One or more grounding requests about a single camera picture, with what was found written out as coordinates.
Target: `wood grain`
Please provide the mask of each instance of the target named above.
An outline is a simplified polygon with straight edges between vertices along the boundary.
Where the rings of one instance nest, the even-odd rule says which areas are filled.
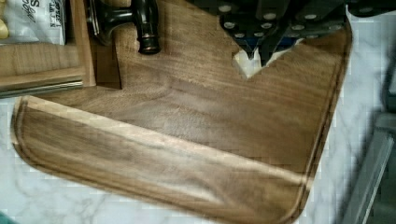
[[[350,28],[305,41],[245,81],[215,17],[183,0],[158,4],[163,51],[138,54],[134,27],[122,27],[122,91],[23,98],[17,150],[46,172],[215,220],[291,223],[332,119]]]
[[[70,76],[79,76],[85,86],[94,85],[91,47],[85,22],[85,7],[83,1],[70,1],[73,25],[68,33],[73,33],[67,39],[65,46],[45,43],[19,44],[0,46],[0,88],[1,91],[15,91],[8,81],[16,78],[26,80],[26,86],[40,87],[53,78],[43,79],[40,74],[54,73],[59,83],[69,81]],[[84,73],[70,74],[73,69],[85,68]]]

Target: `gray object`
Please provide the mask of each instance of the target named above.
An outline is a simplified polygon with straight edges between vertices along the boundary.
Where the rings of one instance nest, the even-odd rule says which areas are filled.
[[[396,220],[396,115],[375,124],[342,224],[394,223]]]

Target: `dark tool holder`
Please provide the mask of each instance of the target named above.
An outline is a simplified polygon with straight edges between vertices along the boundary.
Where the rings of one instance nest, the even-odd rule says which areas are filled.
[[[140,42],[139,52],[155,54],[161,51],[156,0],[134,0],[130,7],[112,7],[102,0],[89,0],[89,15],[93,33],[102,44],[111,45],[113,31],[132,22]]]
[[[291,48],[300,38],[318,38],[343,29],[346,8],[357,17],[396,10],[396,0],[188,0],[219,16],[220,26],[262,66],[273,53]]]

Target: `white marble surface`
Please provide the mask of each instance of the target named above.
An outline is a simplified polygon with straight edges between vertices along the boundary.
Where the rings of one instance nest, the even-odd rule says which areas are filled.
[[[334,223],[347,196],[396,49],[396,13],[351,18],[354,46],[317,177],[298,224]],[[38,172],[23,162],[9,137],[13,99],[0,100],[0,212],[20,224],[212,223]]]

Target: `walnut cutting board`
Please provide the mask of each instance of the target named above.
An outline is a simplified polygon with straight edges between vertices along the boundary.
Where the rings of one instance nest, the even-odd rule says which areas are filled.
[[[245,81],[217,18],[158,3],[163,51],[138,54],[134,27],[122,28],[123,90],[21,98],[15,148],[42,171],[220,222],[291,223],[316,172],[350,29],[305,41]]]

